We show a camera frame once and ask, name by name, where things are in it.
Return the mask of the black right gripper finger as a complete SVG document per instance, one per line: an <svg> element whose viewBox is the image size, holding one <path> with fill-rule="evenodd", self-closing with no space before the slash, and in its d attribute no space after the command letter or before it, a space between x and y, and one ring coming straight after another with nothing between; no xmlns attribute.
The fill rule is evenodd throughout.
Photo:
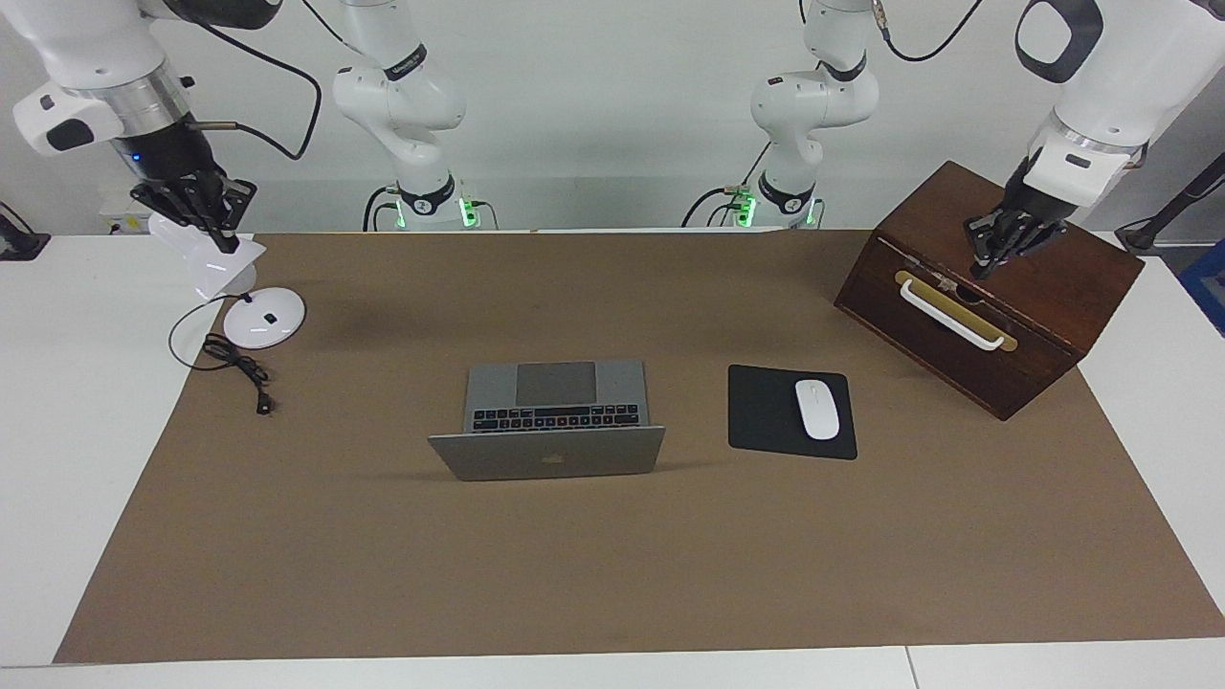
<svg viewBox="0 0 1225 689"><path fill-rule="evenodd" d="M225 201L216 192L205 191L198 181L141 181L131 188L131 197L172 223L209 235L219 253L232 251Z"/></svg>
<svg viewBox="0 0 1225 689"><path fill-rule="evenodd" d="M256 188L245 180L214 175L201 183L201 219L203 230L219 253L236 253L236 230L243 222Z"/></svg>

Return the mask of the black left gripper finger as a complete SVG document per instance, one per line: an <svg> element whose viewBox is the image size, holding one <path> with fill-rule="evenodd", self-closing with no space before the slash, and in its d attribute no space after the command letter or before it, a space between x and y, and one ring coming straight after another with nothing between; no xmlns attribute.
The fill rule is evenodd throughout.
<svg viewBox="0 0 1225 689"><path fill-rule="evenodd" d="M989 278L1011 260L1008 240L1014 224L1014 212L992 212L967 219L964 232L974 254L970 267L973 278Z"/></svg>
<svg viewBox="0 0 1225 689"><path fill-rule="evenodd" d="M1027 227L1014 224L1006 233L1000 228L989 230L986 235L986 257L981 257L981 280L1016 257L1038 253L1042 246L1063 235L1063 223L1034 224Z"/></svg>

